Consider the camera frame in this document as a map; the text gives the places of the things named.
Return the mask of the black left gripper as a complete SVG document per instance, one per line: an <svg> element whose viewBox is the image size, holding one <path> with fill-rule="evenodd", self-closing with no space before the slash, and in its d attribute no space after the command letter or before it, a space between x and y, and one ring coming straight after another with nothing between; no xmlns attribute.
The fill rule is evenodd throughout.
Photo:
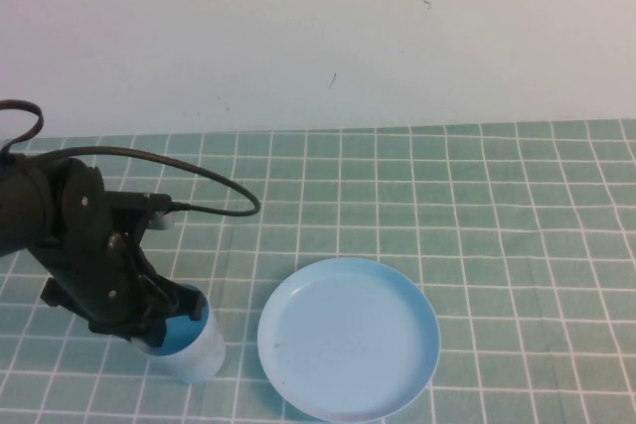
<svg viewBox="0 0 636 424"><path fill-rule="evenodd" d="M83 318L95 334L132 334L135 344L160 348L168 319L202 320L201 290L178 286L173 307L173 283L158 275L126 234L96 243L75 237L39 243L33 256L50 274L44 303Z"/></svg>

